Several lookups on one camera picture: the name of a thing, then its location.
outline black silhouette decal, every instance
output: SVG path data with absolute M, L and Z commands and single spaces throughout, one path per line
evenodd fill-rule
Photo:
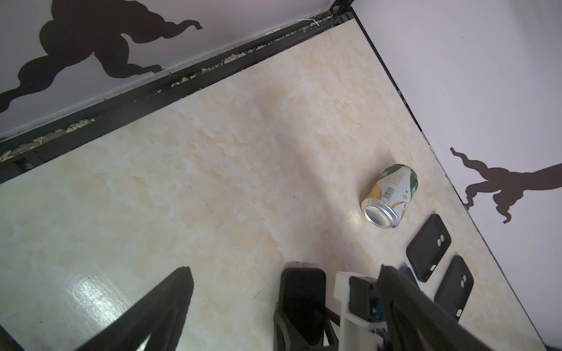
M 466 187 L 466 209 L 474 205 L 474 197 L 477 193 L 499 193 L 494 194 L 493 200 L 497 204 L 496 210 L 506 220 L 511 221 L 509 207 L 523 197 L 525 190 L 552 190 L 562 187 L 562 163 L 544 168 L 532 173 L 510 172 L 505 168 L 488 168 L 482 161 L 468 159 L 465 154 L 451 148 L 453 155 L 462 159 L 465 167 L 477 170 L 482 178 L 487 181 L 472 184 Z
M 0 94 L 0 112 L 7 110 L 15 98 L 47 89 L 60 71 L 92 53 L 113 78 L 162 70 L 159 65 L 140 67 L 128 63 L 129 45 L 122 33 L 135 43 L 148 43 L 160 37 L 173 38 L 189 26 L 202 29 L 193 20 L 166 22 L 137 1 L 53 0 L 51 13 L 53 20 L 39 32 L 47 55 L 24 64 L 17 74 L 20 86 Z

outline black phone case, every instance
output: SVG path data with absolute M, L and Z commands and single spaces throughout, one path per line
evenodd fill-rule
M 406 256 L 419 281 L 426 282 L 431 277 L 450 245 L 451 236 L 441 217 L 432 214 L 406 248 Z
M 474 278 L 459 255 L 453 257 L 433 300 L 457 322 L 470 296 Z

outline aluminum can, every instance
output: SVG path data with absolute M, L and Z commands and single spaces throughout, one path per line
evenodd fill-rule
M 363 214 L 376 226 L 395 228 L 418 189 L 418 176 L 405 165 L 385 169 L 367 197 L 361 202 Z

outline marble floor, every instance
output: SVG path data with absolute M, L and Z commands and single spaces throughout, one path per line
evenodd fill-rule
M 360 200 L 393 163 L 419 190 L 396 229 Z M 71 351 L 180 266 L 178 350 L 273 349 L 284 266 L 398 266 L 431 213 L 475 279 L 460 324 L 496 350 L 542 343 L 355 20 L 0 185 L 0 324 Z

